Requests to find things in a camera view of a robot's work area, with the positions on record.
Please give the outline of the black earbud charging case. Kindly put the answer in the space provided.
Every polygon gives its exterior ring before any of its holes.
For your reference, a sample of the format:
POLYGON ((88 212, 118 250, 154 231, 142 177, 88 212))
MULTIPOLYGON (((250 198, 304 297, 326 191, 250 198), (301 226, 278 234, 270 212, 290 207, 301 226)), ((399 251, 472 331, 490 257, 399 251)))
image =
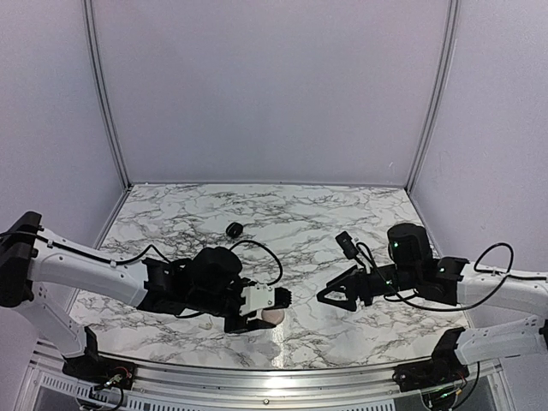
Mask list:
POLYGON ((241 223, 233 222, 228 225, 225 230, 226 235, 229 238, 238 238, 243 232, 243 225, 241 223))

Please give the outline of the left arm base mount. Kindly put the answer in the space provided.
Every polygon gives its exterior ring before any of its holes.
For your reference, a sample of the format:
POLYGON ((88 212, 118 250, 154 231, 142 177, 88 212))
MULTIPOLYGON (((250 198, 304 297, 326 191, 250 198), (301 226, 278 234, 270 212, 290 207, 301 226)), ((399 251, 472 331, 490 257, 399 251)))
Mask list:
POLYGON ((125 391, 133 387, 137 365, 127 360, 117 360, 102 356, 98 351, 98 342, 95 333, 88 327, 83 328, 85 345, 83 353, 75 357, 63 356, 63 373, 87 382, 94 383, 89 397, 102 390, 117 389, 119 398, 117 404, 111 408, 106 406, 94 407, 91 403, 82 403, 81 410, 120 410, 125 401, 125 391))

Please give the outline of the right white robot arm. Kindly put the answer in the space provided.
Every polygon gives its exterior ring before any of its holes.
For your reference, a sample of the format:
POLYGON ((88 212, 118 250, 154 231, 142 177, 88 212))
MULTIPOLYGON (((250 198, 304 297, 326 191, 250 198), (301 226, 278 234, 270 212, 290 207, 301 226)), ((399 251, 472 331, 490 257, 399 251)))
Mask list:
POLYGON ((433 358, 424 368, 425 377, 443 383, 458 364, 544 354, 547 351, 547 276, 544 273, 507 268, 480 268, 464 258, 434 258, 424 227, 399 223, 387 232, 389 265, 379 266, 371 250, 355 243, 347 232, 336 241, 355 265, 330 280, 317 294, 319 302, 354 312, 363 303, 413 290, 424 301, 436 303, 430 312, 455 313, 478 307, 499 307, 525 313, 526 317, 501 325, 475 329, 452 329, 438 341, 433 358))

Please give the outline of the white earbud charging case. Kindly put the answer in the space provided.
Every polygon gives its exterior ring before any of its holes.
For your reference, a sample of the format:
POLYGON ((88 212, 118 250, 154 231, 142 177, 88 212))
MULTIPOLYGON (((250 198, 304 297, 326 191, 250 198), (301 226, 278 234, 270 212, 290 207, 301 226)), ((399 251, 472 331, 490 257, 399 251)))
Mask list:
POLYGON ((261 319, 269 324, 280 325, 285 319, 285 311, 283 309, 263 310, 261 312, 261 319))

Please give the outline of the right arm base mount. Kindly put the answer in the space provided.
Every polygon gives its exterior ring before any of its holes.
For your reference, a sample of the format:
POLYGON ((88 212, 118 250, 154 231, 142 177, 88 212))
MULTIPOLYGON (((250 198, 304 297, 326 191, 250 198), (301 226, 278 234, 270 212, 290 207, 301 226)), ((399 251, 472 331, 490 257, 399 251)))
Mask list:
POLYGON ((416 360, 394 368, 392 380, 401 392, 426 390, 421 394, 427 410, 452 410, 468 384, 469 370, 456 357, 463 327, 446 331, 427 360, 416 360))

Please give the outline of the aluminium front rail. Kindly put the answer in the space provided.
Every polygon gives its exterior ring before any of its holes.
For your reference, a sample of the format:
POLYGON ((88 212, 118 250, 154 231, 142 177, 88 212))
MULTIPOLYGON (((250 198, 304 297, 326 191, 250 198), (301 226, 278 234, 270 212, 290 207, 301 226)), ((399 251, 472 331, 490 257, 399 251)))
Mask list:
POLYGON ((426 410, 435 400, 456 410, 514 410, 496 362, 464 381, 403 392, 389 364, 316 370, 253 370, 163 364, 132 359, 129 389, 93 390, 90 382, 63 374, 55 347, 38 341, 17 410, 426 410))

